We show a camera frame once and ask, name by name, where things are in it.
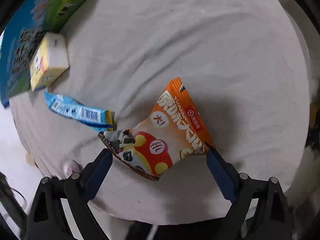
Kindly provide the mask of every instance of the cartoon character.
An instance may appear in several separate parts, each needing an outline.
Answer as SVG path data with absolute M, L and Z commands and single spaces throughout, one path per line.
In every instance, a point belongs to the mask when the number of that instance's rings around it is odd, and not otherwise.
M 121 148 L 123 149 L 126 146 L 132 147 L 134 144 L 133 135 L 129 130 L 104 131 L 103 135 L 117 153 Z
M 56 16 L 56 18 L 64 15 L 68 11 L 68 9 L 73 6 L 75 6 L 73 3 L 66 3 L 64 7 L 61 9 L 61 11 L 58 12 L 58 15 Z
M 165 141 L 143 131 L 136 132 L 133 139 L 134 143 L 120 143 L 124 147 L 120 147 L 118 154 L 124 162 L 154 176 L 172 166 Z

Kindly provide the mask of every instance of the yellow box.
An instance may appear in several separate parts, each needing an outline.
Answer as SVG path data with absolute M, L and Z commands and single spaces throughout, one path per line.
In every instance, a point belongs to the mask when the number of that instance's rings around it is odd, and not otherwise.
M 49 86 L 68 67 L 66 41 L 61 34 L 47 33 L 30 62 L 31 89 Z

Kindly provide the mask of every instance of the snack bag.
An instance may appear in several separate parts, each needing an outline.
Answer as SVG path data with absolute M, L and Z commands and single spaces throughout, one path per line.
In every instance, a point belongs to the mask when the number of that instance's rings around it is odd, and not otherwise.
M 113 117 L 109 110 L 85 106 L 72 97 L 49 93 L 46 90 L 44 98 L 48 108 L 59 115 L 75 119 L 97 132 L 113 131 Z
M 188 155 L 206 154 L 205 142 L 214 146 L 180 78 L 170 81 L 146 120 L 99 137 L 116 158 L 151 180 Z

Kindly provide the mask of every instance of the bed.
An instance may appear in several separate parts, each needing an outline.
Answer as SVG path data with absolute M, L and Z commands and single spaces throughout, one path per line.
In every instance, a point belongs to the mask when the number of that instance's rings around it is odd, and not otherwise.
M 287 190 L 308 131 L 306 63 L 277 0 L 87 0 L 61 31 L 70 68 L 50 91 L 115 113 L 117 129 L 148 117 L 180 77 L 223 158 Z M 48 110 L 42 91 L 10 99 L 20 140 L 44 176 L 91 162 L 97 132 Z M 230 207 L 207 169 L 189 156 L 149 181 L 118 160 L 97 198 L 116 217 L 157 225 L 223 217 Z

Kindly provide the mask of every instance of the book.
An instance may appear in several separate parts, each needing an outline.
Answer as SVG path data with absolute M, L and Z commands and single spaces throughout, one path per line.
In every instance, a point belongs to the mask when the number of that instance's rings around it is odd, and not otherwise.
M 58 33 L 85 0 L 25 0 L 0 38 L 0 99 L 30 90 L 29 62 L 46 32 Z

